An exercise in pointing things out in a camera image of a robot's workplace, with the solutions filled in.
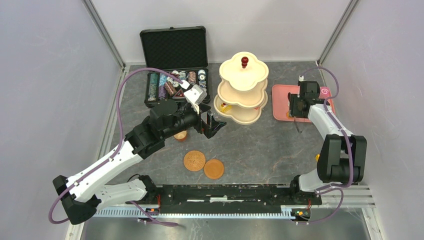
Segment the yellow roll cake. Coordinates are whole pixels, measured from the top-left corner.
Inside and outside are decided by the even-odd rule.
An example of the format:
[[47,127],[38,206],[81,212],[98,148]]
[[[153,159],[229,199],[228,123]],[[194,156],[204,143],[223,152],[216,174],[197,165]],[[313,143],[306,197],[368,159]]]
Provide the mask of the yellow roll cake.
[[222,112],[222,113],[226,113],[231,109],[232,109],[232,105],[229,105],[229,104],[224,103],[224,102],[221,103],[220,106],[219,106],[219,111]]

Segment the black serving tongs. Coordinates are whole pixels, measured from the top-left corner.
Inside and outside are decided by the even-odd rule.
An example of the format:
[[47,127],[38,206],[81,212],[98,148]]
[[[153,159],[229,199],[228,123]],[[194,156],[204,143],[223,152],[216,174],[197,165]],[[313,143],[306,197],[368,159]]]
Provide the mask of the black serving tongs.
[[294,122],[294,126],[295,126],[297,132],[299,134],[302,134],[303,133],[302,119],[301,118],[298,118],[298,117],[294,117],[293,118],[293,122]]

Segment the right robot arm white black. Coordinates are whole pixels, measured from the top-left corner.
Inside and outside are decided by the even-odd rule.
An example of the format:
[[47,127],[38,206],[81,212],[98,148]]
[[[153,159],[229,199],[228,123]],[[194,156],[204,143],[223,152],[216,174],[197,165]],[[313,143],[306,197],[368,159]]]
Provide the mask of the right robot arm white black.
[[321,193],[334,188],[348,188],[363,180],[367,140],[348,130],[336,117],[330,97],[321,98],[316,81],[298,81],[299,92],[289,93],[289,116],[308,119],[323,138],[316,168],[297,176],[289,189],[289,199],[302,204],[309,192]]

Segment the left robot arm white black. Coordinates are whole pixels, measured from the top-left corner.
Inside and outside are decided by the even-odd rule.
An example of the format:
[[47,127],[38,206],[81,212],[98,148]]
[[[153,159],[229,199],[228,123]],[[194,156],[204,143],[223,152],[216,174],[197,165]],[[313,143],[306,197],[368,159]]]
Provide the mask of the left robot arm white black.
[[180,109],[174,100],[160,100],[150,109],[141,124],[123,136],[119,144],[85,170],[70,176],[57,176],[52,182],[58,194],[53,203],[61,202],[66,221],[81,224],[97,211],[126,202],[153,203],[159,192],[148,175],[121,184],[107,183],[125,169],[147,159],[165,146],[165,140],[194,128],[212,138],[227,123],[216,120],[208,105],[198,110]]

